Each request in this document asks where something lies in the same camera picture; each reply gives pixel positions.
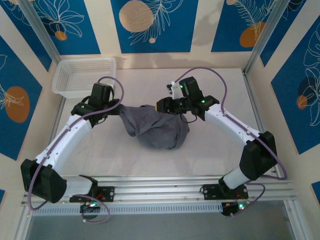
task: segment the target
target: white robotic arm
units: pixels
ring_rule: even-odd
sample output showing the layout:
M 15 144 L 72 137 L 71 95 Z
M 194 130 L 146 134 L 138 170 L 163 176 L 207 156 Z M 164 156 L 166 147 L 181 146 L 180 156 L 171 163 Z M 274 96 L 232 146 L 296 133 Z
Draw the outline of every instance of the white robotic arm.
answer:
M 214 97 L 203 96 L 194 77 L 180 80 L 179 84 L 172 82 L 167 85 L 167 88 L 172 93 L 172 97 L 166 97 L 157 102 L 158 112 L 185 114 L 190 111 L 203 121 L 218 126 L 243 148 L 239 167 L 219 180 L 217 198 L 236 199 L 236 193 L 239 190 L 237 188 L 244 188 L 243 184 L 256 180 L 277 164 L 271 153 L 261 144 L 263 142 L 276 154 L 274 136 L 268 131 L 260 133 L 244 124 L 223 109 Z M 182 92 L 183 97 L 177 98 L 179 91 Z
M 226 114 L 228 114 L 241 125 L 245 126 L 247 128 L 247 131 L 244 131 L 241 127 L 227 118 Z M 204 119 L 206 122 L 218 126 L 231 139 L 235 140 L 241 148 L 245 147 L 248 141 L 253 142 L 255 140 L 253 136 L 248 134 L 249 132 L 253 133 L 257 137 L 259 137 L 260 134 L 258 130 L 255 130 L 252 127 L 244 124 L 235 116 L 230 114 L 227 110 L 224 110 L 223 114 L 221 111 L 221 104 L 218 103 L 212 105 L 208 111 L 205 111 Z M 248 182 L 250 179 L 247 178 L 241 171 L 240 167 L 238 167 L 224 176 L 223 180 L 229 189 L 235 189 L 239 185 Z
M 27 192 L 51 203 L 58 202 L 63 196 L 81 194 L 95 198 L 99 194 L 98 182 L 93 178 L 83 175 L 62 178 L 60 173 L 80 140 L 100 120 L 119 114 L 120 100 L 111 100 L 113 93 L 110 85 L 95 83 L 91 95 L 74 106 L 72 115 L 50 145 L 34 160 L 24 160 L 21 173 Z
M 90 121 L 84 119 L 80 120 L 72 128 L 70 128 L 70 125 L 80 117 L 80 115 L 72 115 L 69 117 L 63 129 L 56 135 L 50 145 L 35 157 L 37 164 L 40 164 L 42 159 L 46 158 L 43 166 L 49 166 L 57 174 L 61 174 L 65 162 L 69 158 L 72 151 L 78 145 L 80 140 L 84 138 L 92 129 Z M 48 150 L 53 146 L 53 144 L 58 140 L 64 131 L 67 131 L 66 134 L 57 143 L 52 152 L 47 155 Z M 70 197 L 75 194 L 88 194 L 93 184 L 90 179 L 82 176 L 65 177 L 64 180 L 66 180 L 67 184 L 63 196 Z

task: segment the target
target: beige circle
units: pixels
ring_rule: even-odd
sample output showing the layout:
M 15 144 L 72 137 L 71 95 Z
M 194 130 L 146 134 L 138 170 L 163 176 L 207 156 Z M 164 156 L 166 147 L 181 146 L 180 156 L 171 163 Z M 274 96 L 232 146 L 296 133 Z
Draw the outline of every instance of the beige circle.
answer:
M 226 4 L 228 5 L 233 5 L 237 2 L 238 0 L 226 0 Z
M 19 3 L 17 2 L 17 0 L 8 0 L 10 3 L 14 4 L 14 5 L 19 5 Z
M 149 39 L 149 43 L 154 44 L 155 42 L 156 42 L 155 38 L 152 37 L 152 38 Z
M 131 0 L 120 9 L 119 19 L 127 31 L 138 33 L 151 27 L 154 15 L 144 2 Z

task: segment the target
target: crumpled gray towel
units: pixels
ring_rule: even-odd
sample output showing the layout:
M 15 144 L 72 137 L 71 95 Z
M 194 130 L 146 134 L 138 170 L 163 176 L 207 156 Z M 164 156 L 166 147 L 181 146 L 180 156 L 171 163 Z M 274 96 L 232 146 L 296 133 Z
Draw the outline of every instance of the crumpled gray towel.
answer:
M 189 132 L 187 119 L 182 115 L 161 113 L 154 106 L 132 107 L 120 105 L 120 118 L 127 133 L 153 149 L 178 149 Z

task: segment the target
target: metal frame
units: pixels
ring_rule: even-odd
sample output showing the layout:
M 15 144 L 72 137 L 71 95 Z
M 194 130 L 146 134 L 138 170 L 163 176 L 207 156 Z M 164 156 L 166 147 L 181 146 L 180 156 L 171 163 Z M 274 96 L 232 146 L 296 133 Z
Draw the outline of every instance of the metal frame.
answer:
M 56 45 L 54 44 L 51 37 L 49 36 L 45 26 L 41 22 L 41 19 L 39 18 L 32 3 L 28 0 L 16 0 L 16 1 L 18 2 L 19 8 L 21 9 L 26 19 L 28 20 L 36 36 L 42 43 L 44 49 L 46 50 L 46 52 L 48 53 L 52 61 L 56 65 L 58 65 L 58 63 L 62 60 L 61 56 L 56 48 Z
M 189 177 L 95 177 L 99 186 L 115 187 L 114 203 L 121 204 L 177 204 L 177 203 L 207 203 L 200 193 L 204 184 L 217 184 L 222 175 L 215 176 L 189 176 Z M 293 185 L 290 181 L 275 181 L 260 179 L 256 181 L 266 187 L 261 201 L 282 201 L 296 199 Z M 247 186 L 249 200 L 258 197 L 262 188 L 257 185 Z M 32 204 L 37 206 L 44 200 L 32 196 Z M 234 200 L 212 200 L 212 203 L 233 202 Z M 69 203 L 69 197 L 63 197 L 55 204 L 79 205 Z M 22 200 L 27 206 L 27 195 Z
M 273 31 L 275 30 L 279 20 L 282 17 L 283 12 L 286 10 L 290 0 L 277 1 L 269 18 L 267 19 L 265 26 L 256 41 L 255 46 L 252 49 L 249 60 L 244 68 L 244 74 L 247 75 L 251 71 L 257 59 L 260 57 L 263 49 L 265 48 L 268 40 L 270 39 Z
M 272 13 L 270 14 L 266 25 L 252 50 L 248 63 L 243 71 L 244 82 L 248 91 L 248 95 L 252 104 L 253 112 L 260 131 L 264 131 L 263 121 L 259 113 L 259 106 L 256 103 L 256 97 L 250 86 L 248 73 L 252 69 L 254 63 L 259 58 L 262 50 L 267 44 L 272 32 L 274 31 L 283 11 L 287 7 L 290 0 L 277 1 Z M 39 16 L 37 15 L 32 4 L 28 0 L 17 0 L 26 19 L 29 21 L 31 27 L 41 41 L 42 45 L 48 52 L 51 59 L 58 64 L 61 61 L 61 56 L 43 26 Z M 60 99 L 60 104 L 56 114 L 56 118 L 52 127 L 50 140 L 52 140 L 57 132 L 60 117 L 63 111 L 65 98 Z M 280 176 L 281 172 L 276 167 L 276 172 Z M 124 208 L 127 206 L 137 205 L 158 205 L 171 204 L 179 206 L 181 204 L 189 204 L 190 206 L 203 206 L 208 204 L 204 200 L 204 196 L 199 192 L 203 184 L 214 184 L 218 182 L 221 175 L 215 176 L 190 176 L 190 177 L 94 177 L 99 181 L 100 186 L 115 186 L 116 195 L 114 196 L 114 203 L 108 205 L 113 207 Z M 270 179 L 260 179 L 258 183 L 263 183 L 266 186 L 266 192 L 261 201 L 284 201 L 284 205 L 290 220 L 294 236 L 298 240 L 312 240 L 309 227 L 304 218 L 304 214 L 296 201 L 294 187 L 290 181 L 277 181 Z M 248 193 L 250 200 L 253 200 L 261 192 L 259 186 L 248 185 Z M 42 199 L 35 196 L 32 197 L 33 205 L 42 203 Z M 221 202 L 226 201 L 209 201 L 213 205 L 218 206 Z M 45 208 L 57 210 L 63 206 L 64 209 L 75 208 L 79 206 L 77 203 L 69 203 L 68 198 L 63 198 L 59 203 L 48 203 Z M 27 231 L 32 217 L 32 212 L 27 206 L 27 198 L 24 196 L 22 206 L 20 207 L 21 217 L 18 224 L 16 234 L 13 239 L 24 240 L 27 236 Z M 46 214 L 46 212 L 38 212 L 34 214 Z

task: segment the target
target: cream wall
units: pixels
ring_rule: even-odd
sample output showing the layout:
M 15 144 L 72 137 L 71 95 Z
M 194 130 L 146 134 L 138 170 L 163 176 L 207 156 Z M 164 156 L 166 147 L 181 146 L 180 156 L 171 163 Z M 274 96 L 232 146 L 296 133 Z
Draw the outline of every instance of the cream wall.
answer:
M 271 81 L 319 15 L 320 1 L 307 0 L 266 67 L 258 60 L 249 74 L 265 128 L 275 136 L 279 157 L 296 187 L 314 236 L 319 235 L 320 206 L 311 183 L 320 180 L 320 144 L 298 154 Z
M 250 51 L 211 53 L 224 0 L 199 0 L 190 53 L 121 54 L 111 1 L 84 0 L 103 56 L 116 58 L 118 69 L 244 68 Z M 83 57 L 83 55 L 64 56 Z
M 0 36 L 42 85 L 42 92 L 18 160 L 12 160 L 0 154 L 0 189 L 5 190 L 5 196 L 0 207 L 0 238 L 9 240 L 14 237 L 21 214 L 18 206 L 21 205 L 25 193 L 20 165 L 26 158 L 33 159 L 48 144 L 60 96 L 53 94 L 51 91 L 51 82 L 56 66 L 52 64 L 49 72 L 45 70 L 1 7 Z

